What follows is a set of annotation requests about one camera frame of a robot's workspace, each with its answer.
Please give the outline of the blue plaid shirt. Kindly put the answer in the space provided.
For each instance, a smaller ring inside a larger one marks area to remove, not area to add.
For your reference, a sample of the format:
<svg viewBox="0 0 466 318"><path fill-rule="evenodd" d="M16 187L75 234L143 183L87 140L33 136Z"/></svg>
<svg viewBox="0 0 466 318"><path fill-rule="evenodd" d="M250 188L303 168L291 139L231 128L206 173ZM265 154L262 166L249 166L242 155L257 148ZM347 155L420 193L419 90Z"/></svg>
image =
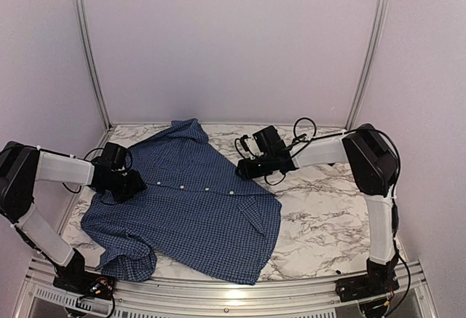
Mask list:
<svg viewBox="0 0 466 318"><path fill-rule="evenodd" d="M196 119L130 147L146 190L118 203L95 194L82 230L103 248L99 267L120 280L147 280L157 255L210 277L253 285L280 231L281 203L209 142Z"/></svg>

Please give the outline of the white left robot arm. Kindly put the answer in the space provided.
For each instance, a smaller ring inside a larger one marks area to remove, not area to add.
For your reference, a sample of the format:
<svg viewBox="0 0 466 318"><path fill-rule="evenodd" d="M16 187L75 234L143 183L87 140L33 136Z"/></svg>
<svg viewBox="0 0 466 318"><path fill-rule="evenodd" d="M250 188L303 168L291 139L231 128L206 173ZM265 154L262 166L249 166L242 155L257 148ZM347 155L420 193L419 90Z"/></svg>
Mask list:
<svg viewBox="0 0 466 318"><path fill-rule="evenodd" d="M29 247L52 264L54 286L75 293L112 285L114 279L86 271L84 256L59 235L40 210L46 202L37 198L68 201L58 191L62 184L108 192L115 202L126 202L146 189L132 167L128 149L106 143L97 152L87 160L15 141L1 150L1 215Z"/></svg>

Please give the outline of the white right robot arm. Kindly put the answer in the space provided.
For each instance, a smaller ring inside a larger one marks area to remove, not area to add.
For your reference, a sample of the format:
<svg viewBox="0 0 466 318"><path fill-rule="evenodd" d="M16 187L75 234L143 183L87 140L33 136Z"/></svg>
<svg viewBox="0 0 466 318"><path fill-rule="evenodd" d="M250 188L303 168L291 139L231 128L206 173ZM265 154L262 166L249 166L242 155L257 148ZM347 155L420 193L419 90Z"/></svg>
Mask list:
<svg viewBox="0 0 466 318"><path fill-rule="evenodd" d="M286 175L314 165L349 164L355 185L366 201L370 250L366 273L338 280L336 292L348 301L399 288L395 273L400 260L395 240L399 228L395 192L401 163L389 136L371 124L363 124L324 136L295 134L287 145L270 125L243 135L235 145L249 154L242 156L236 167L237 175L244 180L266 179L275 172Z"/></svg>

